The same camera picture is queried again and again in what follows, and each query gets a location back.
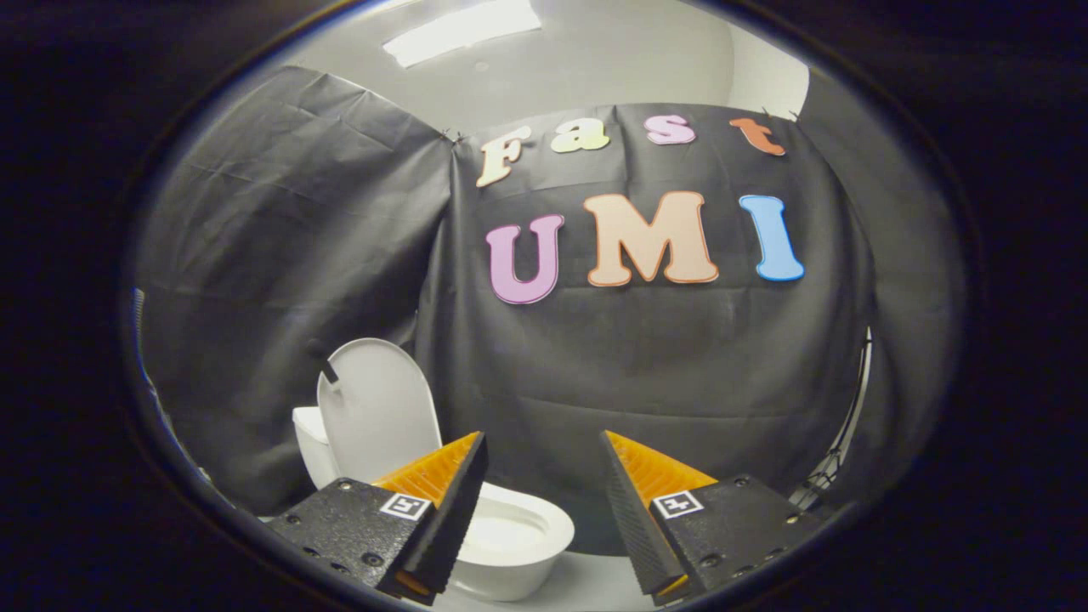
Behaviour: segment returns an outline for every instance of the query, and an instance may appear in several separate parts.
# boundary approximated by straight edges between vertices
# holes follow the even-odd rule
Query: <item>orange letter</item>
[[[786,155],[786,149],[767,139],[767,134],[770,134],[769,127],[764,127],[752,119],[734,119],[729,124],[733,127],[740,127],[744,137],[749,139],[749,144],[763,152]]]
[[[518,161],[521,157],[521,140],[532,134],[528,125],[522,125],[514,132],[499,136],[494,140],[480,147],[483,151],[483,174],[477,179],[477,186],[483,187],[506,179],[510,173],[510,167],[503,163],[505,160]]]
[[[662,196],[653,224],[619,194],[594,196],[583,205],[597,221],[597,267],[590,271],[590,284],[618,286],[631,280],[620,249],[627,249],[639,274],[652,281],[657,276],[665,247],[670,261],[665,278],[675,283],[708,283],[718,278],[703,237],[698,210],[703,196],[694,192],[669,192]]]

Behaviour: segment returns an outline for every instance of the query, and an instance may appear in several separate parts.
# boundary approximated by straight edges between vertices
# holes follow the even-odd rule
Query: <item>black cloth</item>
[[[643,122],[660,114],[684,117],[696,139],[652,143]],[[606,147],[551,150],[560,123],[585,117],[605,123]],[[769,127],[787,155],[749,144],[729,125],[738,118]],[[480,146],[521,125],[532,136],[511,174],[478,188]],[[856,203],[806,134],[733,109],[618,105],[454,144],[354,84],[275,71],[196,140],[153,205],[138,277],[148,374],[195,462],[256,514],[312,491],[290,421],[316,401],[310,338],[376,336],[413,354],[443,439],[485,431],[489,480],[567,511],[576,551],[623,552],[602,429],[789,494],[842,425],[880,285]],[[651,221],[669,191],[704,197],[719,277],[673,283],[666,253],[653,281],[592,286],[585,198],[625,194]],[[743,195],[784,203],[802,279],[756,273]],[[528,225],[553,213],[565,217],[555,289],[534,304],[498,299],[485,234],[519,225],[516,271],[530,279]]]

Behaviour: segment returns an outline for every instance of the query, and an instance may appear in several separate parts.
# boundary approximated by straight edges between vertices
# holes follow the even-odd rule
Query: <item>colorful letter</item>
[[[718,278],[718,267],[710,262],[703,237],[703,196],[694,192],[665,194],[650,225],[631,200],[619,194],[594,196],[583,206],[597,221],[597,267],[590,271],[591,284],[618,286],[631,280],[631,271],[620,259],[621,248],[647,282],[657,276],[666,246],[670,254],[666,279],[708,283]]]
[[[734,119],[729,124],[733,127],[740,127],[744,137],[747,138],[749,144],[763,152],[778,156],[786,155],[786,149],[767,139],[767,135],[770,134],[769,127],[764,127],[752,119]]]
[[[510,160],[510,162],[518,161],[521,157],[521,140],[524,140],[532,134],[532,131],[528,125],[522,125],[514,132],[499,136],[494,140],[480,147],[483,151],[483,174],[477,180],[478,187],[484,187],[506,179],[510,173],[510,167],[507,166],[505,160]]]
[[[805,268],[793,256],[790,234],[782,220],[782,200],[770,196],[744,196],[741,208],[752,213],[755,231],[763,249],[763,261],[756,273],[768,281],[795,281],[805,276]]]
[[[650,130],[646,136],[655,145],[682,145],[695,139],[695,131],[688,127],[688,120],[676,114],[651,117],[642,126]]]
[[[487,232],[491,245],[491,286],[495,295],[508,304],[540,302],[555,289],[559,278],[559,228],[561,215],[548,215],[533,220],[529,229],[536,234],[536,278],[521,282],[514,273],[514,241],[521,233],[517,225],[504,225]]]
[[[555,128],[559,134],[552,140],[555,152],[570,152],[578,149],[599,149],[608,144],[605,123],[599,119],[576,119]]]

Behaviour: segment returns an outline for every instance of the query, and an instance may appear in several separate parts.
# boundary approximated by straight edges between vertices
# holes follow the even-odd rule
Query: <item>toilet seat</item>
[[[329,364],[339,380],[318,377],[318,406],[341,476],[373,482],[442,448],[422,370],[399,346],[353,340]]]
[[[329,363],[339,380],[321,374],[318,406],[292,415],[316,487],[339,477],[373,482],[442,448],[430,387],[400,347],[356,340]],[[573,521],[559,506],[483,482],[450,584],[485,599],[523,599],[573,538]]]

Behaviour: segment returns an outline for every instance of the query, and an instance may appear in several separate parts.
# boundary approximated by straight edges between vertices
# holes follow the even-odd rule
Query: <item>letter m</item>
[[[700,194],[665,194],[654,222],[648,224],[631,200],[619,194],[594,196],[583,206],[597,222],[597,267],[590,271],[591,284],[619,286],[631,280],[631,270],[623,266],[620,250],[627,250],[639,274],[652,281],[666,247],[670,256],[666,279],[675,283],[707,283],[718,278],[718,267],[710,262],[703,236]]]

